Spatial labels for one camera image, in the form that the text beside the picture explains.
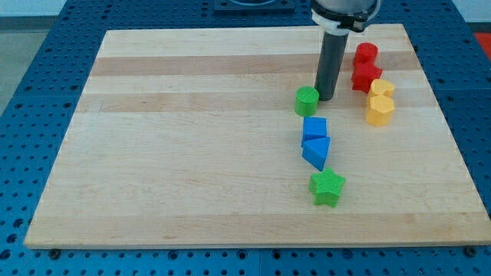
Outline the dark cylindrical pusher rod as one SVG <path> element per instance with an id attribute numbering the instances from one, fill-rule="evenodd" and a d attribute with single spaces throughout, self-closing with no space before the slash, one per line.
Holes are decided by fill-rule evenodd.
<path id="1" fill-rule="evenodd" d="M 334 96 L 348 34 L 332 35 L 324 33 L 315 78 L 315 89 L 319 100 L 328 101 Z"/>

